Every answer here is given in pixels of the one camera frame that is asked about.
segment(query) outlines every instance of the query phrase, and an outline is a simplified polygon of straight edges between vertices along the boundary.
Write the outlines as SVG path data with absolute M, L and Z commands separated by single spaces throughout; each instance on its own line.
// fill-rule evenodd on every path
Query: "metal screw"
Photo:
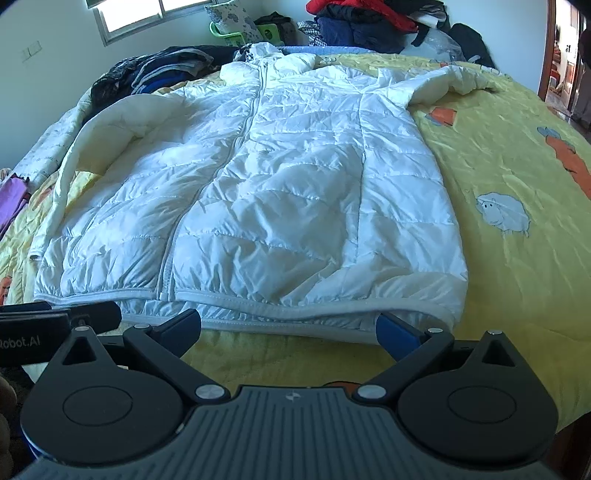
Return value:
M 357 395 L 368 400 L 376 400 L 386 396 L 386 389 L 380 385 L 361 385 L 357 389 Z
M 201 385 L 201 387 L 195 390 L 195 395 L 204 400 L 216 400 L 217 398 L 222 398 L 225 393 L 226 391 L 223 387 L 214 384 Z

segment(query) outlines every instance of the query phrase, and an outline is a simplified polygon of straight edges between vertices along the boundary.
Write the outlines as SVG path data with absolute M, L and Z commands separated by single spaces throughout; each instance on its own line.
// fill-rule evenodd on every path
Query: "finger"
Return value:
M 10 447 L 10 428 L 4 416 L 0 415 L 0 455 L 6 453 Z
M 10 478 L 13 466 L 10 453 L 0 455 L 0 480 L 8 480 Z
M 17 394 L 10 384 L 0 377 L 0 414 L 11 417 L 17 406 Z

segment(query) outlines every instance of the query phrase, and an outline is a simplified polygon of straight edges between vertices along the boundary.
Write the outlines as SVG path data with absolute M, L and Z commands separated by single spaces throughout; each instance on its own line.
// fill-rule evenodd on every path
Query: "floral pillow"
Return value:
M 205 10 L 220 33 L 240 32 L 247 43 L 265 41 L 252 18 L 237 0 L 225 4 L 207 5 Z

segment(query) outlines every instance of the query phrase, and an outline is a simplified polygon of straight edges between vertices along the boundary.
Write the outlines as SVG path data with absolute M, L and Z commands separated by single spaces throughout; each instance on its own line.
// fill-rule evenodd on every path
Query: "jacket zipper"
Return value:
M 246 136 L 248 135 L 248 132 L 250 131 L 250 129 L 252 127 L 252 120 L 253 120 L 254 116 L 256 115 L 256 112 L 258 112 L 259 105 L 261 104 L 261 98 L 262 98 L 263 93 L 265 92 L 265 88 L 267 86 L 267 64 L 266 63 L 263 63 L 261 65 L 260 70 L 259 70 L 259 81 L 261 84 L 261 88 L 259 90 L 259 94 L 256 96 L 256 99 L 254 100 L 254 102 L 252 104 L 252 110 L 251 110 L 250 115 L 246 119 L 242 135 L 238 135 L 236 140 L 234 140 L 232 147 L 230 149 L 230 153 L 228 155 L 228 160 L 216 169 L 216 171 L 213 173 L 212 181 L 213 181 L 213 179 L 215 179 L 217 177 L 218 172 L 222 168 L 224 168 L 228 164 L 228 162 L 234 157 L 234 152 L 242 146 L 242 144 L 244 143 L 244 139 L 246 138 Z M 173 256 L 171 254 L 171 251 L 173 250 L 173 247 L 175 244 L 175 240 L 176 240 L 176 237 L 178 234 L 178 227 L 181 223 L 181 220 L 184 218 L 186 213 L 195 205 L 195 201 L 197 200 L 197 198 L 199 198 L 199 196 L 201 195 L 201 192 L 208 184 L 209 183 L 204 184 L 200 189 L 197 190 L 197 192 L 195 193 L 195 195 L 193 197 L 193 200 L 189 204 L 189 207 L 183 212 L 182 215 L 180 215 L 178 217 L 178 219 L 173 227 L 173 233 L 169 237 L 168 243 L 166 245 L 166 249 L 164 251 L 164 260 L 163 260 L 162 267 L 160 269 L 160 275 L 158 276 L 158 282 L 156 284 L 156 298 L 158 300 L 163 300 L 163 301 L 175 300 L 175 298 L 173 296 L 174 278 L 172 275 Z

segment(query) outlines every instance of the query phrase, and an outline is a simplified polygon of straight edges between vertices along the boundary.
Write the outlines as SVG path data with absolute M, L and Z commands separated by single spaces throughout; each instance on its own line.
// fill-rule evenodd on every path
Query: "green basket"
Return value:
M 261 32 L 263 38 L 275 45 L 276 47 L 283 47 L 285 44 L 281 41 L 281 36 L 279 35 L 279 29 L 275 24 L 266 24 L 266 25 L 257 25 L 256 26 Z M 240 32 L 235 33 L 220 33 L 216 27 L 216 24 L 211 22 L 209 24 L 209 31 L 212 35 L 216 38 L 222 38 L 226 41 L 226 43 L 232 47 L 242 47 L 246 45 L 246 41 Z

